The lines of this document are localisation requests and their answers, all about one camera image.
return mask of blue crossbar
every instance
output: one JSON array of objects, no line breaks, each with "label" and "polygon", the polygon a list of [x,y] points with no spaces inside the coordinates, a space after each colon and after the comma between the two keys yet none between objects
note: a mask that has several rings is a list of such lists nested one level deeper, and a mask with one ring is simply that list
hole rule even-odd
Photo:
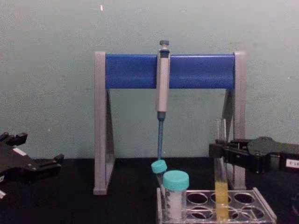
[{"label": "blue crossbar", "polygon": [[[107,89],[155,89],[157,55],[106,55]],[[171,55],[171,89],[233,89],[234,55]]]}]

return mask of label sticker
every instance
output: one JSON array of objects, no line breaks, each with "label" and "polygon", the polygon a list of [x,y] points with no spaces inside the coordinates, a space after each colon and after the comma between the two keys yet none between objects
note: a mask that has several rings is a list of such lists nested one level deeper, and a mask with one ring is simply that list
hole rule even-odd
[{"label": "label sticker", "polygon": [[22,156],[27,155],[25,152],[23,152],[22,150],[20,150],[19,148],[14,148],[14,151]]},{"label": "label sticker", "polygon": [[299,168],[299,160],[286,159],[286,167]]}]

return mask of teal cap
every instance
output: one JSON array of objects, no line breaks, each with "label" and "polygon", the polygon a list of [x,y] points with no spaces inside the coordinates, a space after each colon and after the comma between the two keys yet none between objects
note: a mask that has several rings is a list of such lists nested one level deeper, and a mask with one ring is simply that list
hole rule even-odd
[{"label": "teal cap", "polygon": [[182,191],[189,187],[189,175],[183,171],[172,170],[163,175],[163,185],[172,191]]},{"label": "teal cap", "polygon": [[167,165],[164,160],[157,160],[151,164],[151,169],[154,174],[159,174],[167,170]]}]

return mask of painted wall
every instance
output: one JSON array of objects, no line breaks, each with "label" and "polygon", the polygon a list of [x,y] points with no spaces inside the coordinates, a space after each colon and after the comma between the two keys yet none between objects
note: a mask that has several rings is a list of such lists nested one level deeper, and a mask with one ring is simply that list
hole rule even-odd
[{"label": "painted wall", "polygon": [[[33,157],[93,157],[93,53],[248,52],[247,137],[299,144],[299,1],[0,2],[0,132]],[[157,148],[154,90],[111,91],[117,157]],[[207,156],[224,90],[171,90],[164,156]]]}]

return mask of yellow liquid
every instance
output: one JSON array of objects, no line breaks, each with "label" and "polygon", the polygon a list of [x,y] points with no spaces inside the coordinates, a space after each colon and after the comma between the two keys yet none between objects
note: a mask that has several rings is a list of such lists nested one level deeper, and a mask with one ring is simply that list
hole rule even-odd
[{"label": "yellow liquid", "polygon": [[228,220],[228,183],[215,182],[217,221]]}]

